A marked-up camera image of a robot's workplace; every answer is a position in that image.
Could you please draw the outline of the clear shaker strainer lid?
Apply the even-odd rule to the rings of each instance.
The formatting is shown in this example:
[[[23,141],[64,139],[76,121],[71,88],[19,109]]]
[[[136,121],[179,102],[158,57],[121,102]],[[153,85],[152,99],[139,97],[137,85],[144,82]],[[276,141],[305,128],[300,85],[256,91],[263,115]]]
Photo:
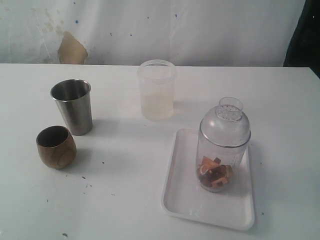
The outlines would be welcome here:
[[[243,103],[234,97],[223,97],[200,122],[199,131],[212,144],[222,148],[239,148],[251,138],[250,121]]]

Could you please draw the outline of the brown organic sample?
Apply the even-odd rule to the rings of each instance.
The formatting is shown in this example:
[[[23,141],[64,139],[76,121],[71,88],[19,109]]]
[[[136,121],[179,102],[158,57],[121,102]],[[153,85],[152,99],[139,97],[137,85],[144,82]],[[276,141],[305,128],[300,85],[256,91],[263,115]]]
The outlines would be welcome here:
[[[220,158],[214,160],[203,156],[202,162],[196,170],[200,185],[209,192],[219,192],[228,187],[233,178],[234,171],[231,165],[222,164]]]

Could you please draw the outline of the clear plastic shaker cup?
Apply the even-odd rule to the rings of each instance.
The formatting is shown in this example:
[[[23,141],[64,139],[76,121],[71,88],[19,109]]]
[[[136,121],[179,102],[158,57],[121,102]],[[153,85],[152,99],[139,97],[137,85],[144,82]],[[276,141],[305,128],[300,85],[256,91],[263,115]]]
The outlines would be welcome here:
[[[199,131],[195,159],[199,185],[212,193],[228,189],[236,181],[247,147],[247,142],[236,147],[218,146]]]

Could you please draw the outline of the stainless steel cup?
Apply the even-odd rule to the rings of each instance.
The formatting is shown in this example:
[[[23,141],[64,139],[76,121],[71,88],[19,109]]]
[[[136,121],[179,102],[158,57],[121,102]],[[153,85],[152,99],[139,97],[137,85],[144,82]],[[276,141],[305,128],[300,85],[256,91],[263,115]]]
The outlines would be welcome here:
[[[61,116],[74,136],[87,134],[93,128],[91,85],[82,79],[67,79],[50,90]]]

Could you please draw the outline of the wooden cup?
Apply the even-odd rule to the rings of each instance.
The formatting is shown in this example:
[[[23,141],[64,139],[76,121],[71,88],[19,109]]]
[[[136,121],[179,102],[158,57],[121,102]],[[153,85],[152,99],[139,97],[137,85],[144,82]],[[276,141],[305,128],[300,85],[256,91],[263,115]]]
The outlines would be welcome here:
[[[36,137],[36,145],[40,159],[51,169],[63,169],[76,159],[76,143],[64,126],[43,129]]]

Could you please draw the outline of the translucent plastic container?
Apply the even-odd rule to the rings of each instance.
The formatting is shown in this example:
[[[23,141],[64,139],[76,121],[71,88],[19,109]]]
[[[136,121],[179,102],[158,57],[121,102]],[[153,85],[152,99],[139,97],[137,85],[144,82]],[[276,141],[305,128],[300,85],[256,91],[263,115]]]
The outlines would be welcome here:
[[[153,121],[170,118],[174,113],[177,69],[162,59],[148,60],[137,70],[142,115]]]

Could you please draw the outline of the white rectangular tray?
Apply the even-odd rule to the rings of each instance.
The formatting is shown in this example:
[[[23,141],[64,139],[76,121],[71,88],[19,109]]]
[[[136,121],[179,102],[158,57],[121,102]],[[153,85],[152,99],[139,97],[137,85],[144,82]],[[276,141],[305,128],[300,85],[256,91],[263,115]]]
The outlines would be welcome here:
[[[220,192],[202,188],[196,177],[198,131],[181,128],[174,137],[161,206],[172,216],[239,231],[255,222],[249,152],[245,151],[235,182]]]

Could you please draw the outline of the dark curtain at right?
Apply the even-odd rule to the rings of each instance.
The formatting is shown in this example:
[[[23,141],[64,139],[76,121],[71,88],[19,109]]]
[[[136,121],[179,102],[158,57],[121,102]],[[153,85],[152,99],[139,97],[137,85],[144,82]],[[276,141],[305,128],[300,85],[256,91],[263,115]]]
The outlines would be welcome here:
[[[309,67],[320,75],[320,0],[305,2],[283,65]]]

